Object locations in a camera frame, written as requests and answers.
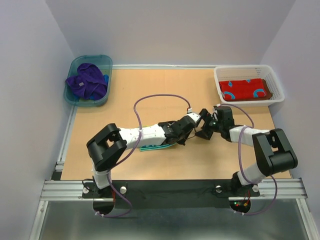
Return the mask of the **blue towel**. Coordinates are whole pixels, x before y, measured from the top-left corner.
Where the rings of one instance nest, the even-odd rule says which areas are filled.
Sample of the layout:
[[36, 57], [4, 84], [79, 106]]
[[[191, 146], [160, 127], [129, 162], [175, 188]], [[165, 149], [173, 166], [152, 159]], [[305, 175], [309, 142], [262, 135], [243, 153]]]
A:
[[143, 127], [141, 133], [138, 145], [141, 152], [162, 150], [176, 144], [166, 142], [165, 132], [158, 124]]

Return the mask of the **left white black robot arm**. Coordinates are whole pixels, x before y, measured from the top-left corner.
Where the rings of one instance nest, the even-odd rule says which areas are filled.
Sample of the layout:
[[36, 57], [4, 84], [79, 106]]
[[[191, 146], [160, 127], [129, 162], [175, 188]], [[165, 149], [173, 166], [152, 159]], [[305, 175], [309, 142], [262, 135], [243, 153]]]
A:
[[116, 166], [126, 150], [184, 145], [199, 122], [200, 115], [192, 112], [177, 121], [160, 122], [141, 129], [117, 127], [115, 123], [106, 125], [86, 144], [92, 161], [95, 193], [100, 197], [106, 197], [111, 193], [107, 174]]

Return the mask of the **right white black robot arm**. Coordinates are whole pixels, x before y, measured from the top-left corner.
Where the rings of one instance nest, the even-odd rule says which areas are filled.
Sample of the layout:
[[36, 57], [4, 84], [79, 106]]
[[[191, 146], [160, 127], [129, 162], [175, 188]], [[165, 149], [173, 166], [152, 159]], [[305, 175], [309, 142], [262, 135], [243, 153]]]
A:
[[[240, 170], [232, 175], [230, 181], [233, 194], [242, 195], [248, 190], [248, 186], [298, 166], [298, 158], [283, 129], [260, 130], [236, 125], [229, 104], [216, 105], [214, 113], [209, 113], [204, 108], [199, 115], [204, 123], [195, 134], [197, 137], [210, 140], [213, 133], [219, 133], [226, 141], [237, 143]], [[247, 168], [242, 165], [242, 145], [254, 149], [256, 163]]]

